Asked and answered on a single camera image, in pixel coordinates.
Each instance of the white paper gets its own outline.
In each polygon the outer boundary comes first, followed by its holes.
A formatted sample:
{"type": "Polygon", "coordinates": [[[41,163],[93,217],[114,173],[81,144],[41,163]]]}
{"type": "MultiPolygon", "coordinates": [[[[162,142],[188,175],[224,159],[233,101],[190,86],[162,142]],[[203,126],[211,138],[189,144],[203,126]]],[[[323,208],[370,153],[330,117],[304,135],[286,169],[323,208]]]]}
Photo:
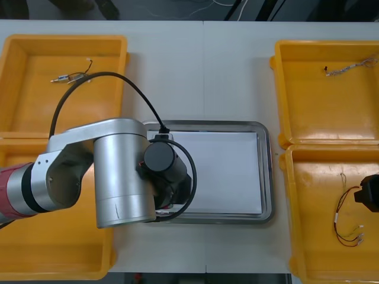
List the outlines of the white paper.
{"type": "MultiPolygon", "coordinates": [[[[149,131],[148,139],[156,133],[149,131]]],[[[262,213],[256,133],[171,133],[188,150],[197,170],[196,195],[186,212],[262,213]]],[[[185,154],[175,150],[192,177],[185,154]]]]}

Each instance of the cable connector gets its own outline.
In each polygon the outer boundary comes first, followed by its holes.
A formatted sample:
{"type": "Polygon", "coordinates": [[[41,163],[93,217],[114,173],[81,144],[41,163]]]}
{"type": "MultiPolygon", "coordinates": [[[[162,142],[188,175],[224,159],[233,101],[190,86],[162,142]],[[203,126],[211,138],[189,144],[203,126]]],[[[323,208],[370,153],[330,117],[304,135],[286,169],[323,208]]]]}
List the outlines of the cable connector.
{"type": "Polygon", "coordinates": [[[170,133],[170,129],[168,129],[167,127],[163,126],[159,129],[159,134],[168,134],[170,133]]]}
{"type": "Polygon", "coordinates": [[[56,82],[62,82],[62,81],[69,81],[69,79],[70,79],[69,75],[61,75],[61,76],[58,76],[57,79],[53,79],[50,82],[51,83],[56,83],[56,82]]]}

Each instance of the connector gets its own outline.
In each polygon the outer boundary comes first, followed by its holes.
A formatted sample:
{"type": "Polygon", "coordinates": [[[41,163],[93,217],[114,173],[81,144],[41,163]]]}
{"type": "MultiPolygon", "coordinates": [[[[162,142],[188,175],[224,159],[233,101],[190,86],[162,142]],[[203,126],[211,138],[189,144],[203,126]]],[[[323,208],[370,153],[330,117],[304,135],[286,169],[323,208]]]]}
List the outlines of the connector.
{"type": "Polygon", "coordinates": [[[61,75],[58,76],[57,79],[51,80],[51,83],[56,83],[56,82],[62,82],[62,81],[68,81],[70,79],[69,75],[61,75]]]}
{"type": "Polygon", "coordinates": [[[70,81],[68,82],[68,84],[71,84],[72,82],[75,82],[75,81],[77,81],[79,79],[82,79],[84,76],[85,76],[84,74],[78,74],[78,75],[76,75],[74,77],[69,77],[70,81]]]}

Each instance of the black cable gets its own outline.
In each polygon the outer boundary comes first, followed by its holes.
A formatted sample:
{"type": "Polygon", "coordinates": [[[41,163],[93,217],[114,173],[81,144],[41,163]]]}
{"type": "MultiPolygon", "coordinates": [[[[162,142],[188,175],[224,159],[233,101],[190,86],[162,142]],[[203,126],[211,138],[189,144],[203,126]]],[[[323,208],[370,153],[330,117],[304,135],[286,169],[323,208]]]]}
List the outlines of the black cable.
{"type": "Polygon", "coordinates": [[[52,119],[52,124],[51,124],[51,127],[50,127],[50,132],[49,132],[49,138],[51,136],[53,136],[54,133],[55,133],[55,128],[56,128],[59,112],[62,109],[63,104],[66,102],[66,100],[68,99],[68,97],[71,95],[71,93],[73,91],[75,91],[76,88],[79,87],[81,84],[87,82],[88,80],[91,80],[93,78],[100,77],[100,76],[113,76],[113,77],[120,78],[121,80],[127,82],[143,98],[143,100],[145,101],[145,103],[147,103],[147,105],[149,106],[149,108],[154,113],[156,119],[158,120],[158,122],[160,124],[160,130],[159,130],[159,132],[160,133],[168,133],[169,132],[169,129],[167,127],[165,127],[165,125],[163,124],[163,122],[162,122],[161,118],[159,117],[158,113],[155,111],[153,105],[149,102],[149,100],[143,94],[143,92],[131,80],[129,80],[125,76],[123,76],[121,74],[118,74],[118,73],[115,73],[115,72],[98,72],[98,73],[93,73],[93,74],[90,74],[88,76],[85,76],[83,78],[78,79],[75,82],[75,84],[72,85],[66,91],[66,93],[62,96],[62,98],[60,99],[60,101],[59,101],[59,103],[57,105],[57,108],[55,109],[55,112],[54,112],[54,116],[53,116],[53,119],[52,119]]]}
{"type": "Polygon", "coordinates": [[[279,10],[283,7],[283,4],[286,2],[286,0],[283,0],[283,2],[280,4],[279,8],[276,10],[276,12],[274,13],[274,15],[272,16],[270,22],[272,22],[272,20],[275,18],[275,16],[277,15],[277,13],[279,12],[279,10]]]}
{"type": "Polygon", "coordinates": [[[196,187],[197,187],[197,172],[196,172],[195,162],[193,161],[189,152],[183,146],[181,146],[178,142],[168,140],[168,139],[161,139],[161,138],[151,139],[151,140],[149,140],[149,142],[150,143],[165,142],[165,143],[176,146],[187,156],[187,159],[188,159],[188,161],[191,165],[191,169],[192,169],[192,175],[193,175],[192,190],[191,190],[191,194],[189,195],[187,202],[184,204],[184,206],[181,209],[179,209],[177,212],[173,213],[172,215],[165,216],[165,217],[158,216],[158,217],[156,217],[155,221],[153,221],[153,222],[167,222],[167,221],[170,221],[170,220],[176,218],[177,216],[181,215],[191,205],[192,200],[194,200],[195,193],[196,193],[196,187]]]}
{"type": "Polygon", "coordinates": [[[0,230],[3,229],[3,228],[5,228],[6,226],[10,225],[13,221],[10,221],[10,222],[8,222],[8,223],[1,224],[1,225],[0,225],[0,230]]]}

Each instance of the black cylinder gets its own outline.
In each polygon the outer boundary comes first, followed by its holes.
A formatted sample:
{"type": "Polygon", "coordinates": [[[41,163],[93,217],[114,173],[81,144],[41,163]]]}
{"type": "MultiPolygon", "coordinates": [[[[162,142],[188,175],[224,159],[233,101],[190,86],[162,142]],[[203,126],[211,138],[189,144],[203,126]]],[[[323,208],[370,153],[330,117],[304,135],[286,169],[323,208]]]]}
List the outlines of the black cylinder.
{"type": "Polygon", "coordinates": [[[152,143],[144,153],[144,164],[151,171],[175,183],[187,175],[187,167],[175,150],[165,142],[152,143]]]}

